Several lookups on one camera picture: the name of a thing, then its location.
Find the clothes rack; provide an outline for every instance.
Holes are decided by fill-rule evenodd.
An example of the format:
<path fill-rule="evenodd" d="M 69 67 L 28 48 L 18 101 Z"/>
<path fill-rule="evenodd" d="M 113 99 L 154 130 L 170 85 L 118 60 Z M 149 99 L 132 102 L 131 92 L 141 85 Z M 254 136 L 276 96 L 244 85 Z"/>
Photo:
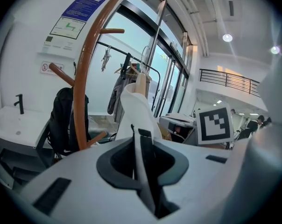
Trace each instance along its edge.
<path fill-rule="evenodd" d="M 120 49 L 118 49 L 118 48 L 116 48 L 116 47 L 110 46 L 109 44 L 106 44 L 106 43 L 103 43 L 103 42 L 97 42 L 97 44 L 102 45 L 102 46 L 105 46 L 105 47 L 110 47 L 111 49 L 116 50 L 116 51 L 118 51 L 118 52 L 120 52 L 120 53 L 122 53 L 122 54 L 124 54 L 124 55 L 126 55 L 126 56 L 127 56 L 127 54 L 128 54 L 128 53 L 126 53 L 126 52 L 124 52 L 124 51 L 122 51 L 122 50 L 120 50 Z M 136 60 L 136 61 L 138 61 L 139 63 L 141 63 L 141 60 L 139 60 L 138 58 L 136 58 L 136 57 L 134 57 L 134 56 L 132 56 L 132 55 L 131 55 L 131 57 L 132 57 L 134 60 Z M 158 94 L 158 91 L 159 91 L 161 75 L 160 75 L 160 73 L 159 73 L 155 68 L 152 68 L 151 66 L 145 64 L 144 62 L 142 62 L 142 63 L 143 63 L 143 65 L 145 65 L 146 67 L 148 67 L 148 68 L 154 70 L 155 72 L 157 72 L 157 73 L 158 73 L 158 76 L 159 76 L 159 82 L 158 82 L 157 89 L 156 89 L 156 91 L 155 91 L 154 100 L 153 100 L 153 103 L 152 103 L 152 106 L 151 106 L 151 111 L 153 111 L 153 110 L 154 110 L 154 105 L 155 105 L 155 98 L 156 98 L 156 96 L 157 96 L 157 94 Z"/>

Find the white sink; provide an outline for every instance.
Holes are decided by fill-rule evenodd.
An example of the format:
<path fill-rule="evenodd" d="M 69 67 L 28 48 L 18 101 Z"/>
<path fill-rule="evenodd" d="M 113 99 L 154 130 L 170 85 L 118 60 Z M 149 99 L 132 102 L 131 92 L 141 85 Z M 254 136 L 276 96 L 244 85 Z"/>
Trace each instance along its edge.
<path fill-rule="evenodd" d="M 50 114 L 4 106 L 0 109 L 0 138 L 16 144 L 36 147 Z"/>

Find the faucet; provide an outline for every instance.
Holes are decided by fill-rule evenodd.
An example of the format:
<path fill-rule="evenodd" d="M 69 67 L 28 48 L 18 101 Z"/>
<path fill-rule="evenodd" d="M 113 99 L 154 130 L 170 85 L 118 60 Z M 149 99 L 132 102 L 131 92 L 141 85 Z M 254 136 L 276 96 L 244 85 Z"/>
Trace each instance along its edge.
<path fill-rule="evenodd" d="M 23 114 L 24 113 L 23 94 L 18 94 L 18 95 L 16 95 L 16 97 L 19 97 L 19 101 L 15 102 L 14 106 L 16 106 L 17 104 L 20 104 L 20 113 Z"/>

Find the coat rack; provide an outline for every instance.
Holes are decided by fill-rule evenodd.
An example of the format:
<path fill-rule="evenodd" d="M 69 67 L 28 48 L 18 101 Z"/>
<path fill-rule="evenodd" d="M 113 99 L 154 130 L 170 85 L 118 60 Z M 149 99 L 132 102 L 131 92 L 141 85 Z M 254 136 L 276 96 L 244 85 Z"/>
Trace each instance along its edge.
<path fill-rule="evenodd" d="M 105 46 L 105 47 L 109 47 L 109 48 L 112 49 L 112 50 L 116 50 L 116 51 L 118 51 L 118 52 L 120 52 L 120 53 L 122 53 L 122 54 L 124 54 L 124 55 L 127 55 L 127 53 L 124 52 L 123 50 L 120 50 L 120 49 L 118 49 L 118 48 L 116 48 L 116 47 L 113 47 L 113 46 L 111 46 L 111 45 L 108 45 L 108 44 L 106 44 L 106 43 L 97 42 L 97 44 L 103 45 L 103 46 Z M 134 60 L 136 60 L 137 62 L 141 63 L 141 60 L 139 60 L 138 58 L 136 58 L 136 57 L 134 57 L 134 56 L 132 56 L 132 58 L 133 58 Z M 154 71 L 158 74 L 158 76 L 159 76 L 157 88 L 156 88 L 156 91 L 155 91 L 155 96 L 154 96 L 153 103 L 152 103 L 152 106 L 151 106 L 151 111 L 153 111 L 153 110 L 154 110 L 154 106 L 155 106 L 155 99 L 156 99 L 156 96 L 157 96 L 157 94 L 158 94 L 159 87 L 160 87 L 161 74 L 160 74 L 160 72 L 159 72 L 158 70 L 156 70 L 155 68 L 153 68 L 153 67 L 147 65 L 147 64 L 144 63 L 144 62 L 143 62 L 143 65 L 145 65 L 146 67 L 150 68 L 151 70 L 154 70 Z"/>
<path fill-rule="evenodd" d="M 86 139 L 84 112 L 87 73 L 95 43 L 99 34 L 124 33 L 124 29 L 102 28 L 108 18 L 108 15 L 112 12 L 118 1 L 119 0 L 109 0 L 91 26 L 81 50 L 75 80 L 60 70 L 54 63 L 49 65 L 49 68 L 54 73 L 56 73 L 66 83 L 74 87 L 74 121 L 80 150 L 86 149 L 94 143 L 94 140 L 87 142 Z"/>

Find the railing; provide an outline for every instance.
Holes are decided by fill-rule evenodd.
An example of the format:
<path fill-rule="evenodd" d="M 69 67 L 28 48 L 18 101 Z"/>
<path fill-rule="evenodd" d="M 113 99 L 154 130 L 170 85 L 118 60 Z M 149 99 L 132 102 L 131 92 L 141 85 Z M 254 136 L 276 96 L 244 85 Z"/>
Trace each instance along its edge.
<path fill-rule="evenodd" d="M 231 87 L 260 97 L 257 91 L 259 82 L 247 77 L 223 71 L 200 69 L 200 81 Z"/>

